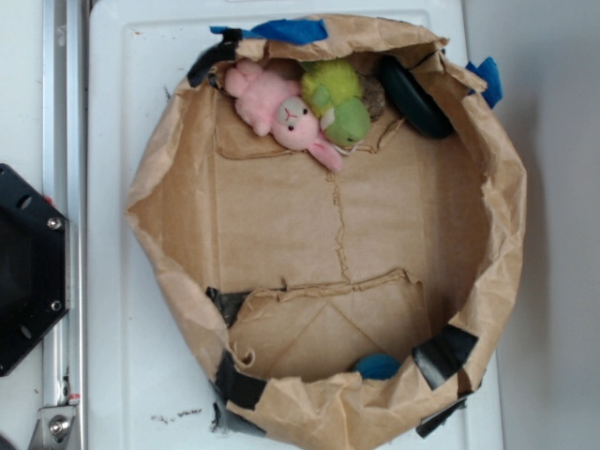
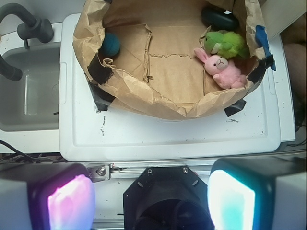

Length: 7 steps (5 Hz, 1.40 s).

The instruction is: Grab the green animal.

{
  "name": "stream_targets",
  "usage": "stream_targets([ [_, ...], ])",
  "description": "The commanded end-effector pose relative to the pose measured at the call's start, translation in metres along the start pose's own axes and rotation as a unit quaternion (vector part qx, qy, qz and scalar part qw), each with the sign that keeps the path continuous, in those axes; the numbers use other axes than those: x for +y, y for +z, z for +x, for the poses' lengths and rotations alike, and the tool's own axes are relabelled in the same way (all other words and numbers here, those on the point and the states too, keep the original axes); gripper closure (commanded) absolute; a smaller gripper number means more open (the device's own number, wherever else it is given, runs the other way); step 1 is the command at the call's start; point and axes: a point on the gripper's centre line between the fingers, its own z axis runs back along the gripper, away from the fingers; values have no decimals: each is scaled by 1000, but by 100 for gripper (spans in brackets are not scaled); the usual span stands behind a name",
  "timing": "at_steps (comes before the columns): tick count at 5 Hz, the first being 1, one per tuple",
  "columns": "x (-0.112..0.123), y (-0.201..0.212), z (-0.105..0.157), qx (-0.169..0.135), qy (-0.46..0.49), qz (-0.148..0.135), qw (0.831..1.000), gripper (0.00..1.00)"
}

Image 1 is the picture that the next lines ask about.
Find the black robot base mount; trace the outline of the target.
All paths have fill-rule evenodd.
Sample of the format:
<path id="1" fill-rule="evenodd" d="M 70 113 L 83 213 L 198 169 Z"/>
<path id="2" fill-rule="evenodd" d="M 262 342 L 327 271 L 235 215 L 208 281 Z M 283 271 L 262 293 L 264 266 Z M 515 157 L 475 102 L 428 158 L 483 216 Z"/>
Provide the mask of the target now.
<path id="1" fill-rule="evenodd" d="M 1 165 L 1 375 L 9 375 L 68 310 L 68 220 Z"/>

